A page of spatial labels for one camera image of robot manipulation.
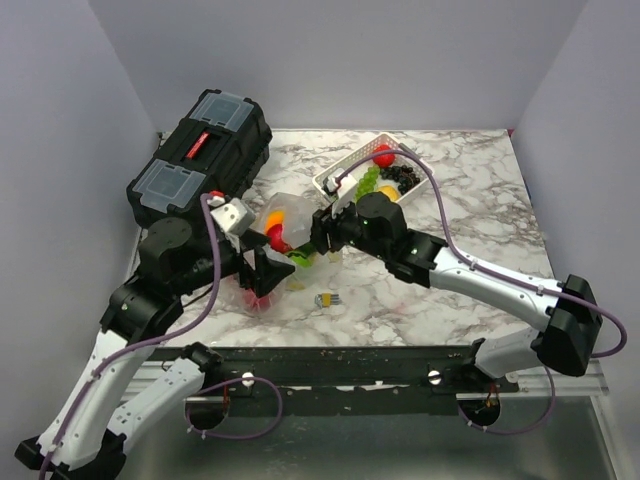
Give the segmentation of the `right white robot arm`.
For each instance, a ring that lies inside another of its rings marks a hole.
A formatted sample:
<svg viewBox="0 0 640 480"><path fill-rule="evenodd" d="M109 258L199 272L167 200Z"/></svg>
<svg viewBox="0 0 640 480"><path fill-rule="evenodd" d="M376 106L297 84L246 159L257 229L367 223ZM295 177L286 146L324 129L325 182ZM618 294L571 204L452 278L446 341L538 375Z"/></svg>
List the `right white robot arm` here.
<svg viewBox="0 0 640 480"><path fill-rule="evenodd" d="M459 370L471 391L537 366L572 377L587 370L602 317L591 310L595 298L581 277L558 282L459 259L446 240L409 228L401 206L381 193L367 194L339 213L316 211L311 242L321 254L352 246L381 260L398 280L465 295L525 322L519 332L473 342Z"/></svg>

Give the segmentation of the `clear plastic bag of fruits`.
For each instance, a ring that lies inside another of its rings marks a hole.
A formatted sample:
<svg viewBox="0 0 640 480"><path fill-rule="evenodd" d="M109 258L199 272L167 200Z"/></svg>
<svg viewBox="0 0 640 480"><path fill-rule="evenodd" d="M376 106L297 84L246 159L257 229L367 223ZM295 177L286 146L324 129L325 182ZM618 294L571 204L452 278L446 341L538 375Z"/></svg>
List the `clear plastic bag of fruits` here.
<svg viewBox="0 0 640 480"><path fill-rule="evenodd" d="M269 247L284 254L310 243L312 215L318 206L311 200L289 193L276 193L262 207L252 228L269 238ZM258 298L251 290L241 290L239 304L249 312L264 312L274 306L284 292L300 292L319 286L342 266L340 252L317 252L311 268L296 266L293 274L283 280L272 292Z"/></svg>

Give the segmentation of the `green fake watermelon ball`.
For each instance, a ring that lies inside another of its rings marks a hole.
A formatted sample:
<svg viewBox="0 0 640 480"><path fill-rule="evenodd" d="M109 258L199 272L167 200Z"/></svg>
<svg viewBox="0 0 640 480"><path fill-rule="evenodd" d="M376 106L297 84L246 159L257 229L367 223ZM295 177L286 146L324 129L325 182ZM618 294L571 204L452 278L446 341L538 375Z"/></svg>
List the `green fake watermelon ball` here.
<svg viewBox="0 0 640 480"><path fill-rule="evenodd" d="M286 257L292 260L297 266L308 269L315 263L317 251L313 246L301 246L300 248L290 250L286 253Z"/></svg>

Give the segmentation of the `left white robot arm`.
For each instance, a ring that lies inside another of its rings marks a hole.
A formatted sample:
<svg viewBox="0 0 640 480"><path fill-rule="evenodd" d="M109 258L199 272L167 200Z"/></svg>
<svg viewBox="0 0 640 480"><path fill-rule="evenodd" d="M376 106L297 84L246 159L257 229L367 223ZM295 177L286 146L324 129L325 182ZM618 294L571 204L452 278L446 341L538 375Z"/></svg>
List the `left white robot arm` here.
<svg viewBox="0 0 640 480"><path fill-rule="evenodd" d="M188 396L244 380L201 343L184 347L158 380L121 400L139 368L164 342L199 325L221 279L238 275L257 294L271 292L295 267L246 230L237 244L211 217L198 225L167 217L138 246L139 265L109 300L89 360L50 426L22 441L16 458L42 479L113 479L139 437Z"/></svg>

